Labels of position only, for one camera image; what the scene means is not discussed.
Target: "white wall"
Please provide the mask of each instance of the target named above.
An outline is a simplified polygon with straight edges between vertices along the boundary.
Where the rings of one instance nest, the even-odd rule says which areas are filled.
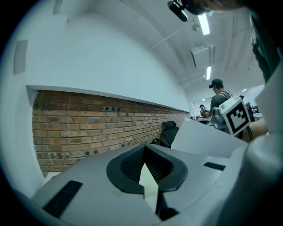
[[[188,111],[183,89],[155,55],[96,15],[52,15],[44,1],[22,21],[0,64],[0,160],[11,186],[32,197],[43,177],[32,143],[33,89],[84,92]],[[13,75],[17,40],[25,72]]]
[[[255,101],[258,94],[261,93],[261,91],[264,89],[264,86],[257,86],[251,89],[247,89],[245,92],[240,93],[239,95],[244,96],[244,103],[249,102],[251,106],[257,106],[257,103]]]
[[[184,90],[150,49],[100,16],[72,19],[56,40],[49,38],[36,34],[29,43],[28,85],[109,93],[188,111]]]

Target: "white ceiling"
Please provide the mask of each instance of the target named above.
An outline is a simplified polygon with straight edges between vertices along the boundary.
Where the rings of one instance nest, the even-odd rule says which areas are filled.
[[[173,72],[191,101],[208,98],[208,84],[223,80],[231,92],[264,83],[251,50],[251,26],[246,9],[208,16],[210,34],[196,31],[198,18],[189,12],[188,21],[180,21],[167,7],[167,0],[64,0],[60,13],[68,18],[81,13],[102,15],[148,45]],[[215,45],[211,79],[203,75],[206,68],[196,69],[190,49],[203,44]]]

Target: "black rubber pad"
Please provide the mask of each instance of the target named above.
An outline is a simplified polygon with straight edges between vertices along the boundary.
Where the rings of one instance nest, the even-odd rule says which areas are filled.
[[[69,181],[43,209],[59,218],[82,185],[77,181]]]
[[[219,164],[212,163],[212,162],[206,162],[203,165],[207,166],[209,168],[216,169],[216,170],[221,170],[221,171],[223,171],[225,169],[224,165],[219,165]]]
[[[111,183],[122,192],[144,194],[139,184],[143,165],[146,164],[161,192],[177,190],[187,177],[187,166],[151,145],[139,145],[113,158],[106,167]]]

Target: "brick wall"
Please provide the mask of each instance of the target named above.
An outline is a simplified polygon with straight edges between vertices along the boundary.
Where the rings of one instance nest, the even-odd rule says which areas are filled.
[[[160,138],[162,122],[181,124],[187,112],[79,93],[39,91],[34,103],[34,148],[44,176],[80,159]]]

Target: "air vent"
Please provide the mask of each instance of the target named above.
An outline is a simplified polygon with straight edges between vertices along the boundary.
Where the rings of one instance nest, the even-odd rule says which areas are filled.
[[[206,163],[204,163],[203,165],[206,166],[206,167],[215,169],[215,170],[221,170],[221,171],[223,171],[223,170],[225,169],[225,166],[224,166],[224,165],[219,165],[219,164],[212,163],[212,162],[206,162]]]
[[[77,181],[69,181],[43,209],[59,218],[82,185]]]
[[[17,41],[14,55],[14,75],[25,72],[28,40]]]
[[[53,8],[53,15],[60,14],[63,0],[56,0]]]
[[[191,55],[197,69],[207,69],[214,62],[214,45],[202,45],[191,49]]]

